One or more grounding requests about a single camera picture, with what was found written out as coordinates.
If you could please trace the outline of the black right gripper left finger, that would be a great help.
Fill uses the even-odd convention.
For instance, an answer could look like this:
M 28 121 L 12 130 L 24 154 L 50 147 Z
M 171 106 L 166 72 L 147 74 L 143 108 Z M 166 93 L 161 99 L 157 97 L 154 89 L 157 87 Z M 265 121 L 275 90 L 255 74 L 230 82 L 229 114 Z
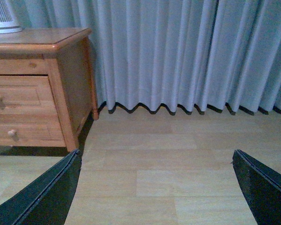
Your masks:
M 74 150 L 0 205 L 0 225 L 63 225 L 81 171 L 81 152 Z

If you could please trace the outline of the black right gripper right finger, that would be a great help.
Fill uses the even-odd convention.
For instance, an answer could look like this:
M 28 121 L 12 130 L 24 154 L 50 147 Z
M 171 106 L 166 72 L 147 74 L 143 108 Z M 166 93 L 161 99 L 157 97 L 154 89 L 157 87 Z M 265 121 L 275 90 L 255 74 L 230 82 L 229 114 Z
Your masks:
M 233 154 L 233 168 L 258 225 L 281 225 L 281 174 L 242 150 Z

